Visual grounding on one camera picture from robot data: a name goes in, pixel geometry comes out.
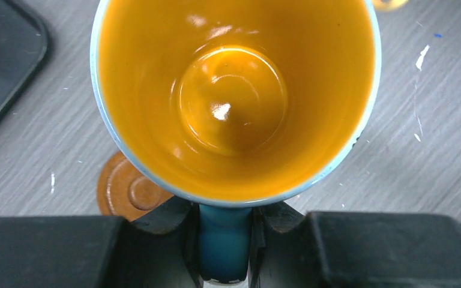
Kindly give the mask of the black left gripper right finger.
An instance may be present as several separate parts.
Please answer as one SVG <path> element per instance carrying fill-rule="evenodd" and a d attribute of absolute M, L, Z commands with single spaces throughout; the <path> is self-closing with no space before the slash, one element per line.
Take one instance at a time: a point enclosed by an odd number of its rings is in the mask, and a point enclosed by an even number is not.
<path fill-rule="evenodd" d="M 253 211 L 250 287 L 461 287 L 461 224 L 446 215 Z"/>

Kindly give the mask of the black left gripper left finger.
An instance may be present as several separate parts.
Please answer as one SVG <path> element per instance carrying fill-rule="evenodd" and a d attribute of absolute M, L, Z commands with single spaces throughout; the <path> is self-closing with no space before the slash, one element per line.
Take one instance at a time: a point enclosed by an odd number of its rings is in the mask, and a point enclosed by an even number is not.
<path fill-rule="evenodd" d="M 197 209 L 143 217 L 0 217 L 0 287 L 199 287 Z"/>

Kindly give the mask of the brown wooden coaster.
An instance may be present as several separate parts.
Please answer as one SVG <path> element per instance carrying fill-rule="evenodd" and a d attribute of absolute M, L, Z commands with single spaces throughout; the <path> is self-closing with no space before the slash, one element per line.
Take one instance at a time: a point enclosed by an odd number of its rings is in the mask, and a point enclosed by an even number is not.
<path fill-rule="evenodd" d="M 103 166 L 97 182 L 96 197 L 103 215 L 137 220 L 173 196 L 140 173 L 117 152 Z"/>

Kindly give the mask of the blue mug orange inside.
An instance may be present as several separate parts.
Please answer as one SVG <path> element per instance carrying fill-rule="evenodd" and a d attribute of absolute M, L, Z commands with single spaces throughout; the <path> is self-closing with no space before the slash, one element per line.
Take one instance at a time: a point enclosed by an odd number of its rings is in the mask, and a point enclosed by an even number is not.
<path fill-rule="evenodd" d="M 100 1 L 89 62 L 141 174 L 199 205 L 202 278 L 244 280 L 251 210 L 349 154 L 376 100 L 375 1 Z"/>

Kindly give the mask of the black serving tray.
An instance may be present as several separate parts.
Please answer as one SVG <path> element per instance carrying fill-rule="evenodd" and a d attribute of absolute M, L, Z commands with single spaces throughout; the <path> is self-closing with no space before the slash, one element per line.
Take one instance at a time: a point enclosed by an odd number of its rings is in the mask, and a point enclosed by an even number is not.
<path fill-rule="evenodd" d="M 0 121 L 45 65 L 50 35 L 25 1 L 0 1 Z"/>

